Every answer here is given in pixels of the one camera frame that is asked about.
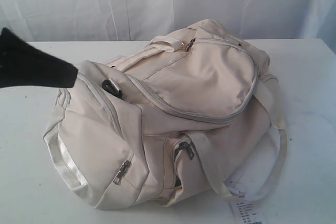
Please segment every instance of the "barcode label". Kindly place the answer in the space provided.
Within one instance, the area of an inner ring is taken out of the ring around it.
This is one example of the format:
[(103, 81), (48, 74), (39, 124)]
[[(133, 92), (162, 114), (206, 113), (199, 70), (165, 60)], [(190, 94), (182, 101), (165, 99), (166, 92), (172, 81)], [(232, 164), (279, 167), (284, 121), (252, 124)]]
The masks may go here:
[(264, 214), (253, 203), (231, 203), (231, 207), (240, 224), (267, 224)]

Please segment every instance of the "black clip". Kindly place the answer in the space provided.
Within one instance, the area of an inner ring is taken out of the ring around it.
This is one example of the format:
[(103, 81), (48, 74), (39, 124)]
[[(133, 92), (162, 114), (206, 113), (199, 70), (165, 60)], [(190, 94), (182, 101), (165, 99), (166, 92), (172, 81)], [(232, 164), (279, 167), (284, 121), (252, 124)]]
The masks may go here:
[(109, 80), (103, 81), (101, 86), (106, 92), (109, 92), (111, 95), (120, 99), (122, 98), (123, 94), (121, 89), (111, 78)]

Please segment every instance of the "price tag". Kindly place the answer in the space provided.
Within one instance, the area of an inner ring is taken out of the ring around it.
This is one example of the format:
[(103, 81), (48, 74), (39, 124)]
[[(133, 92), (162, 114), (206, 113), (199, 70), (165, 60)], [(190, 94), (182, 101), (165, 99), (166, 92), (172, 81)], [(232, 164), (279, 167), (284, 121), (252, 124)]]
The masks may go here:
[(267, 224), (264, 214), (253, 203), (231, 203), (239, 224)]

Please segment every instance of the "shoulder strap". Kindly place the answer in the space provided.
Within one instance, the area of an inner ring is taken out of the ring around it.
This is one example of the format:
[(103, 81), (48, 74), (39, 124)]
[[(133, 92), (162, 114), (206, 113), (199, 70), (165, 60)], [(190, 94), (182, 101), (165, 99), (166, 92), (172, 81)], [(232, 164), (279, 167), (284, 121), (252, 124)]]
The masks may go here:
[(258, 87), (254, 96), (263, 105), (271, 118), (272, 126), (277, 128), (280, 134), (280, 149), (277, 160), (270, 175), (257, 193), (253, 195), (239, 195), (227, 188), (224, 184), (226, 177), (224, 174), (222, 174), (221, 169), (219, 168), (224, 162), (220, 160), (220, 155), (215, 153), (216, 149), (212, 147), (211, 142), (206, 137), (206, 135), (199, 131), (185, 133), (191, 138), (196, 147), (204, 173), (210, 186), (222, 199), (227, 201), (255, 201), (264, 198), (276, 184), (286, 159), (288, 141), (287, 132), (285, 130), (284, 119), (280, 113), (279, 104), (276, 103), (276, 99), (274, 98), (273, 94), (261, 81), (258, 83)]

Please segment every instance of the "white backdrop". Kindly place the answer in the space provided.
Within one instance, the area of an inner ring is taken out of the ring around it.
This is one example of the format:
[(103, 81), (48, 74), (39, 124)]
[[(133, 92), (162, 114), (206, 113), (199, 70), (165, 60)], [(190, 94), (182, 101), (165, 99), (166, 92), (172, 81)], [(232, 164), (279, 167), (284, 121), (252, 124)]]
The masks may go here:
[(336, 51), (336, 0), (0, 0), (26, 40), (149, 40), (204, 18), (244, 38), (322, 38)]

